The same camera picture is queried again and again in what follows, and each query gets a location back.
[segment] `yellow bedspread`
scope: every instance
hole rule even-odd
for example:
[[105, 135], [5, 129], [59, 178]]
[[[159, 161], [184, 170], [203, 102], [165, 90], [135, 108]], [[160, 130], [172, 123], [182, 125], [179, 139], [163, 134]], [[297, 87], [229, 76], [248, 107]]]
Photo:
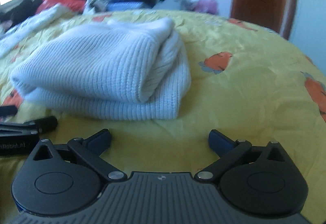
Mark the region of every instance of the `yellow bedspread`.
[[[185, 42], [192, 77], [176, 120], [109, 121], [69, 116], [22, 101], [9, 82], [15, 66], [74, 26], [108, 19], [145, 22], [166, 16], [175, 21]], [[102, 158], [127, 174], [133, 170], [196, 173], [218, 158], [208, 147], [211, 129], [258, 146], [279, 141], [308, 182], [302, 213], [314, 224], [326, 220], [324, 85], [326, 77], [277, 34], [233, 19], [188, 12], [67, 14], [0, 59], [0, 104], [20, 105], [10, 121], [56, 115], [59, 127], [47, 135], [53, 143], [86, 138], [108, 128], [113, 142]], [[0, 223], [18, 214], [10, 185], [25, 158], [0, 158]]]

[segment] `metal screw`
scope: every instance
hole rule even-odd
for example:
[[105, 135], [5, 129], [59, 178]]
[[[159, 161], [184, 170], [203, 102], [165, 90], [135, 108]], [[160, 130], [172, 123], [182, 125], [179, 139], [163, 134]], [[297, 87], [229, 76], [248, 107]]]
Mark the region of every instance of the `metal screw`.
[[124, 173], [121, 171], [112, 171], [108, 174], [108, 177], [112, 180], [120, 180], [124, 177]]
[[212, 179], [214, 175], [210, 171], [200, 171], [197, 173], [197, 176], [199, 179], [209, 180]]

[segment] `crumpled bedding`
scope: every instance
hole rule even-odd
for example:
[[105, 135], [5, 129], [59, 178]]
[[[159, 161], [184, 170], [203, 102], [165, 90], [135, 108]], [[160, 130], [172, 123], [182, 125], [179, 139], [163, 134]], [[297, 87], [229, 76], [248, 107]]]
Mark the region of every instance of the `crumpled bedding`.
[[68, 13], [69, 9], [57, 4], [52, 8], [37, 15], [27, 18], [21, 24], [11, 28], [0, 38], [0, 58], [6, 55], [21, 40], [29, 36], [33, 31], [39, 31], [59, 17]]
[[[43, 43], [80, 24], [174, 20], [185, 42], [192, 84], [176, 120], [108, 121], [67, 115], [21, 99], [9, 82], [14, 67]], [[297, 47], [262, 27], [234, 19], [171, 11], [136, 10], [104, 15], [65, 15], [33, 32], [0, 59], [0, 103], [19, 106], [11, 122], [45, 115], [59, 118], [47, 135], [66, 143], [108, 128], [113, 135], [102, 158], [127, 174], [131, 171], [190, 171], [218, 159], [208, 147], [217, 129], [233, 140], [263, 146], [279, 141], [308, 182], [302, 211], [312, 223], [326, 219], [326, 77]], [[26, 157], [0, 159], [0, 223], [18, 213], [10, 185]]]

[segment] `ribbed knit fabric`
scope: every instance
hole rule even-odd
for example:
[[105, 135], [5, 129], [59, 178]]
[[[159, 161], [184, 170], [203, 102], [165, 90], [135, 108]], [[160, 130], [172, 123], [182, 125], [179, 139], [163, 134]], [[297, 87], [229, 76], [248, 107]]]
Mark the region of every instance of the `ribbed knit fabric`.
[[112, 120], [173, 119], [191, 78], [169, 18], [77, 26], [12, 71], [26, 100]]

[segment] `logo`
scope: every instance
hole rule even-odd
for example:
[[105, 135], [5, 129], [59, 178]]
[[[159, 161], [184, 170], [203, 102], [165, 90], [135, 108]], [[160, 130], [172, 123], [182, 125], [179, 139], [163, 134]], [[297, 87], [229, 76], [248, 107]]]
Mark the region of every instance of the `logo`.
[[166, 179], [166, 177], [164, 175], [161, 175], [158, 177], [158, 180], [160, 180], [160, 181], [164, 181], [165, 179]]
[[25, 148], [25, 142], [22, 143], [7, 143], [7, 144], [0, 144], [0, 150], [10, 150], [10, 149], [21, 149]]

